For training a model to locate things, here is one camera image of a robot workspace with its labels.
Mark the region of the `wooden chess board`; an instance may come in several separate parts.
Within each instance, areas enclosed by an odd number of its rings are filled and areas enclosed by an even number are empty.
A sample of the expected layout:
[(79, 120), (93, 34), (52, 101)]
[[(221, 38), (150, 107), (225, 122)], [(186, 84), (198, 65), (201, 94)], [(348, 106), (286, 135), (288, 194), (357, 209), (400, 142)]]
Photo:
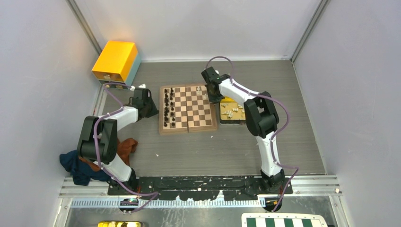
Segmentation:
[[(202, 95), (197, 95), (200, 87)], [(203, 99), (204, 84), (167, 85), (159, 90), (159, 134), (215, 131), (218, 128), (215, 105)]]

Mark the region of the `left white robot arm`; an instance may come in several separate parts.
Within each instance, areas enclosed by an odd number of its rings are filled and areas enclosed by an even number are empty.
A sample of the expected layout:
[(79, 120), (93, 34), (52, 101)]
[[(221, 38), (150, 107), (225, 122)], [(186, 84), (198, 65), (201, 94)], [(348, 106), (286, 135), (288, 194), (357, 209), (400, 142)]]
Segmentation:
[(133, 95), (128, 105), (118, 101), (120, 108), (100, 117), (88, 116), (84, 119), (78, 141), (78, 155), (94, 161), (111, 179), (119, 184), (126, 195), (138, 195), (138, 180), (133, 168), (117, 154), (117, 132), (143, 118), (159, 113), (151, 91), (145, 84), (130, 86)]

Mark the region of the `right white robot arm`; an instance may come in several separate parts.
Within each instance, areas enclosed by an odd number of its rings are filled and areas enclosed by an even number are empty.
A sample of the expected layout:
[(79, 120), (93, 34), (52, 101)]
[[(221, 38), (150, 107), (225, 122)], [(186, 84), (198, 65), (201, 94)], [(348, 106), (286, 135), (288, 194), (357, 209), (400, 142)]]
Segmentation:
[(256, 138), (261, 155), (263, 190), (275, 194), (285, 180), (285, 173), (279, 164), (277, 142), (273, 137), (278, 130), (279, 116), (270, 94), (250, 90), (227, 74), (219, 75), (213, 67), (204, 69), (201, 75), (210, 102), (219, 103), (228, 97), (243, 107), (247, 129)]

